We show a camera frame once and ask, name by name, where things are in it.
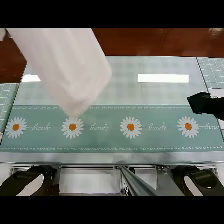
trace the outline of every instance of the red-brown background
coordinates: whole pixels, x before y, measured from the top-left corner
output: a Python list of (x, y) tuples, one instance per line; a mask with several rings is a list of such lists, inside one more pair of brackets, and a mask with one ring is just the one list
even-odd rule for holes
[[(106, 55), (224, 57), (224, 32), (209, 28), (93, 28)], [(12, 38), (0, 42), (0, 83), (19, 82), (26, 61)]]

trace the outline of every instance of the black object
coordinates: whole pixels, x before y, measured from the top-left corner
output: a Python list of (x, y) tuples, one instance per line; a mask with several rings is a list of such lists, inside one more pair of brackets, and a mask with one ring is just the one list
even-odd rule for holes
[(210, 93), (200, 92), (187, 97), (187, 100), (195, 114), (213, 114), (216, 118), (224, 120), (224, 97), (211, 98)]
[(41, 174), (44, 176), (43, 184), (31, 196), (58, 196), (59, 183), (55, 182), (57, 173), (57, 169), (48, 165), (32, 166), (27, 171), (17, 171), (2, 183), (0, 196), (16, 196)]
[(196, 166), (177, 166), (171, 170), (173, 180), (186, 196), (193, 196), (185, 184), (188, 176), (204, 196), (224, 196), (224, 187), (211, 170), (200, 170)]

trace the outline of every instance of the daisy print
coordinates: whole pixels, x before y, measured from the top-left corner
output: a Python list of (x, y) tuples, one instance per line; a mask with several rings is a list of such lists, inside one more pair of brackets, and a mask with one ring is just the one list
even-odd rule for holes
[(199, 133), (199, 127), (194, 118), (191, 119), (190, 117), (186, 116), (182, 117), (179, 119), (177, 127), (179, 131), (182, 131), (182, 135), (188, 138), (194, 138), (194, 136), (197, 136)]
[(8, 122), (5, 132), (8, 138), (17, 138), (23, 134), (27, 128), (25, 119), (21, 117), (15, 117)]
[(120, 131), (123, 132), (126, 138), (135, 138), (141, 134), (140, 131), (142, 130), (140, 121), (134, 117), (126, 117), (126, 119), (123, 119), (120, 127)]
[(82, 134), (83, 121), (79, 118), (68, 118), (63, 122), (62, 131), (66, 138), (75, 138)]

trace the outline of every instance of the flower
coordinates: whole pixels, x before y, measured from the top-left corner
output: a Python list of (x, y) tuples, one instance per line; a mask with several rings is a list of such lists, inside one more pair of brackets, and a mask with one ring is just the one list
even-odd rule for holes
[(123, 135), (126, 135), (126, 138), (135, 138), (141, 134), (140, 130), (142, 130), (140, 121), (134, 117), (123, 119), (120, 127), (120, 131), (123, 131)]
[(194, 138), (194, 136), (197, 136), (199, 133), (199, 127), (194, 118), (182, 117), (179, 119), (177, 127), (179, 131), (182, 131), (182, 135), (185, 135), (185, 137)]
[(23, 118), (15, 117), (8, 122), (6, 126), (6, 135), (8, 138), (17, 138), (26, 130), (26, 121)]
[(62, 131), (66, 138), (75, 138), (82, 134), (83, 121), (79, 118), (68, 118), (63, 122)]

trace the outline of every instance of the wooden surface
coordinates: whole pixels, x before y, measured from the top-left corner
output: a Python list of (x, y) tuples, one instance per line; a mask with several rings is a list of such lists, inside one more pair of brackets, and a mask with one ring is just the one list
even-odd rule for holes
[[(106, 55), (224, 57), (220, 28), (93, 28)], [(26, 61), (6, 36), (0, 42), (0, 83), (19, 82)]]

